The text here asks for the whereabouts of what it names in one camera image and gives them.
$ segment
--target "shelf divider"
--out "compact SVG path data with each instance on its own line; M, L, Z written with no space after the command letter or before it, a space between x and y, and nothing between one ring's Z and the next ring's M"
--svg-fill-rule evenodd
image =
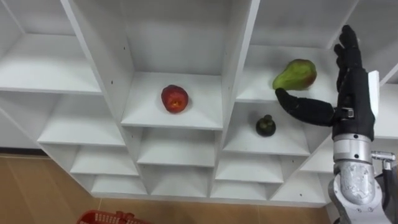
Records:
M223 99L223 130L216 134L215 167L218 167L220 153L224 146L226 133L231 119L232 110L238 92L239 77L243 71L244 61L248 53L260 0L233 1L229 20L226 48L224 53L223 71L221 73L221 96ZM208 185L210 196L216 176L216 168Z

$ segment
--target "white shelf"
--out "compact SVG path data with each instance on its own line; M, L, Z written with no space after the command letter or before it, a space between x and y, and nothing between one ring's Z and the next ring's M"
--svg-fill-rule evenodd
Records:
M145 128L141 139L140 164L213 167L213 131Z
M210 198L233 198L243 200L267 200L266 187L259 183L217 181Z
M379 115L374 125L376 138L398 139L398 85L385 84L380 87Z
M237 102L276 102L272 82L294 59L311 60L317 68L317 79L306 91L289 91L292 95L337 102L336 80L338 67L332 50L303 47L267 47L250 45L242 78L239 84Z
M257 134L256 122L266 114L275 121L276 132L265 138ZM235 104L223 150L293 156L310 154L301 122L277 104Z
M283 183L278 156L225 154L221 156L216 180Z
M333 173L333 141L327 140L327 143L321 146L309 161L300 169L307 172Z
M169 113L162 104L160 94L168 85L182 87L190 98L188 106L179 114ZM221 107L220 76L137 72L122 124L221 130Z
M209 181L206 168L148 165L141 167L151 195L206 197Z
M121 175L98 175L95 177L93 194L136 194L146 195L140 178Z
M85 95L62 96L37 141L125 146L104 98Z
M76 37L26 34L0 59L0 90L100 95Z
M299 172L290 178L271 200L326 204L327 195L325 196L323 192L317 174Z
M131 156L122 147L82 146L70 172L74 174L139 175Z

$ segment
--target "dark green fruit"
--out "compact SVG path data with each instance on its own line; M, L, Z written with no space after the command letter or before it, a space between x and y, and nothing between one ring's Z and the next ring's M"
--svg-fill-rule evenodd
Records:
M317 69L314 63L310 60L295 59L275 78L272 88L274 90L278 88L285 90L306 90L315 82L316 78Z
M267 114L263 118L257 121L256 131L263 137L269 137L276 131L275 122L272 120L272 116Z

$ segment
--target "red basket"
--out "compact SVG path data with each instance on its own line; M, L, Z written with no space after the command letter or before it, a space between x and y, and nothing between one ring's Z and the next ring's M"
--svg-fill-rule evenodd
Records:
M90 210L84 213L77 224L150 224L142 220L134 218L132 213L116 212L116 214L109 212L101 212L98 210Z

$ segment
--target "white wall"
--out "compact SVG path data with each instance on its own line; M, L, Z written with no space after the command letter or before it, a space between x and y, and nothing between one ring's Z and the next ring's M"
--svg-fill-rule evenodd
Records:
M35 149L37 146L0 113L0 147Z

